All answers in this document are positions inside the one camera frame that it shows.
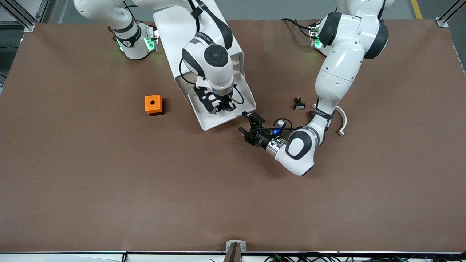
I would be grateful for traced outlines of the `brown table mat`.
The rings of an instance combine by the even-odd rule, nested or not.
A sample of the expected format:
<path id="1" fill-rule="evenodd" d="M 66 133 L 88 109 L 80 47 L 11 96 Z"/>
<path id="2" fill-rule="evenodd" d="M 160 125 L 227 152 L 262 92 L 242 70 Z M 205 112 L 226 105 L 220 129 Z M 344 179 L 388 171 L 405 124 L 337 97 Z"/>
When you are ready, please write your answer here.
<path id="1" fill-rule="evenodd" d="M 203 131 L 158 50 L 101 24 L 38 24 L 0 95 L 0 252 L 466 251 L 466 76 L 451 32 L 387 20 L 303 177 Z M 149 116 L 159 94 L 165 114 Z"/>

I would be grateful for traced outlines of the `orange button enclosure box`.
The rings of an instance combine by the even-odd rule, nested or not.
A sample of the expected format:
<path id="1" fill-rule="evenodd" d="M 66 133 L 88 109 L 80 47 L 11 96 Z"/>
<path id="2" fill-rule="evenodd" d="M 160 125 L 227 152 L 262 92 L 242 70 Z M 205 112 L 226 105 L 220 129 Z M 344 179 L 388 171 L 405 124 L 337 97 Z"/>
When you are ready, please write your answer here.
<path id="1" fill-rule="evenodd" d="M 145 96 L 144 100 L 145 112 L 149 116 L 157 116 L 165 114 L 164 101 L 159 94 Z"/>

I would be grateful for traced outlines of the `white curved plastic bracket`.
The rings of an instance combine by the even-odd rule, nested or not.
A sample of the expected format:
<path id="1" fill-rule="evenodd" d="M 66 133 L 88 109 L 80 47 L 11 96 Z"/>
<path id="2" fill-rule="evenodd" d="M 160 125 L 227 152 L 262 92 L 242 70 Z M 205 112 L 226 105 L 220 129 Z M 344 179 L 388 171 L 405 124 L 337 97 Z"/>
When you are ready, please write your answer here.
<path id="1" fill-rule="evenodd" d="M 314 112 L 317 111 L 317 104 L 314 103 L 312 105 L 313 109 L 314 109 Z M 344 133 L 344 129 L 346 128 L 347 124 L 348 124 L 348 118 L 347 118 L 347 115 L 345 113 L 345 111 L 340 107 L 340 106 L 336 106 L 336 108 L 334 109 L 333 111 L 333 114 L 335 114 L 335 111 L 341 116 L 341 119 L 342 119 L 342 125 L 341 125 L 341 128 L 337 131 L 337 134 L 339 136 L 344 136 L 345 133 Z M 332 119 L 328 120 L 327 121 L 327 124 L 325 126 L 325 131 L 328 130 L 328 128 L 330 127 L 331 125 L 331 121 Z"/>

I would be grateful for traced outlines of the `aluminium frame post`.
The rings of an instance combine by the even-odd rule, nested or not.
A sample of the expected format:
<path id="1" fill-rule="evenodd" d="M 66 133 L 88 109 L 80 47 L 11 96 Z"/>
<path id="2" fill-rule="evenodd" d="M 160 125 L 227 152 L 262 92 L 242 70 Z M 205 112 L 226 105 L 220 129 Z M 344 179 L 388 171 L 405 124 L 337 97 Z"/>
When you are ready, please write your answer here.
<path id="1" fill-rule="evenodd" d="M 33 32 L 44 19 L 50 0 L 0 0 L 0 29 Z"/>
<path id="2" fill-rule="evenodd" d="M 456 0 L 452 6 L 446 10 L 441 17 L 436 17 L 436 23 L 439 28 L 448 28 L 448 20 L 453 17 L 462 7 L 466 5 L 466 0 Z"/>

